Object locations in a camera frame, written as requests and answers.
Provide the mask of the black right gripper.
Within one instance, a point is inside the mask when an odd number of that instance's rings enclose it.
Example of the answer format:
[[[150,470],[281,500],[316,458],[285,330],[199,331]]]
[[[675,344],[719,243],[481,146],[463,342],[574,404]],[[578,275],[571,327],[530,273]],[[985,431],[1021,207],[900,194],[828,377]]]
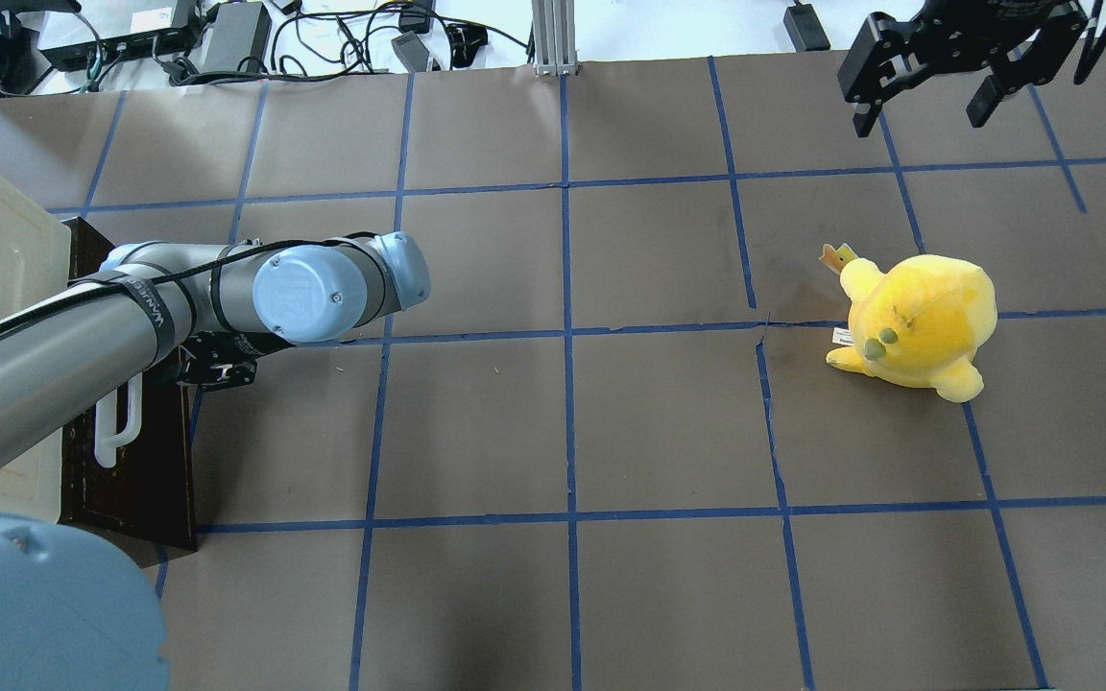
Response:
[[[857,137],[869,137],[881,104],[938,75],[989,69],[966,105],[975,130],[1001,101],[1056,78],[1091,23],[1078,1],[926,1],[910,19],[866,15],[837,73],[854,104]]]

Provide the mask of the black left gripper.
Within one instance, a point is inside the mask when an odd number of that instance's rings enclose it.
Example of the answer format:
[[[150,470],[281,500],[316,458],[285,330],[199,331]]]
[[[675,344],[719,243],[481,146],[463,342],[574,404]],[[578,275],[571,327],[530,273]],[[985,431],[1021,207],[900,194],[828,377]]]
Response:
[[[258,362],[293,348],[272,333],[199,332],[180,343],[173,358],[145,371],[145,384],[225,391],[255,383]]]

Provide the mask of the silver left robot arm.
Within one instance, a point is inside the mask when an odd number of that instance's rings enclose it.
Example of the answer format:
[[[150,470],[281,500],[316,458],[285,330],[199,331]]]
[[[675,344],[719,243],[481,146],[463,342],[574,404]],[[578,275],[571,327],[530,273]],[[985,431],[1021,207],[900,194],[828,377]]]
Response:
[[[237,245],[136,242],[96,273],[0,321],[0,469],[95,411],[114,465],[142,427],[142,380],[176,350],[176,380],[243,386],[267,355],[333,341],[430,297],[411,235],[359,232]],[[153,583],[109,540],[0,512],[0,690],[166,690]]]

